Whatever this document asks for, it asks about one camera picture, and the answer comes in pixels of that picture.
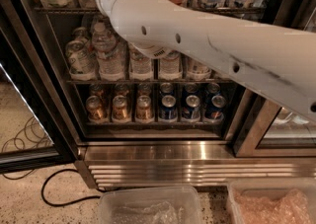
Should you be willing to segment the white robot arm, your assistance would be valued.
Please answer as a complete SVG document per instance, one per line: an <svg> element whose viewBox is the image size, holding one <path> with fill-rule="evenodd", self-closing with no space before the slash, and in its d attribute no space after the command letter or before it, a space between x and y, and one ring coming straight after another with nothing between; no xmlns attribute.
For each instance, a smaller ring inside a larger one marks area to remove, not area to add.
<svg viewBox="0 0 316 224"><path fill-rule="evenodd" d="M143 54L170 49L316 121L316 34L183 8L169 0L94 0Z"/></svg>

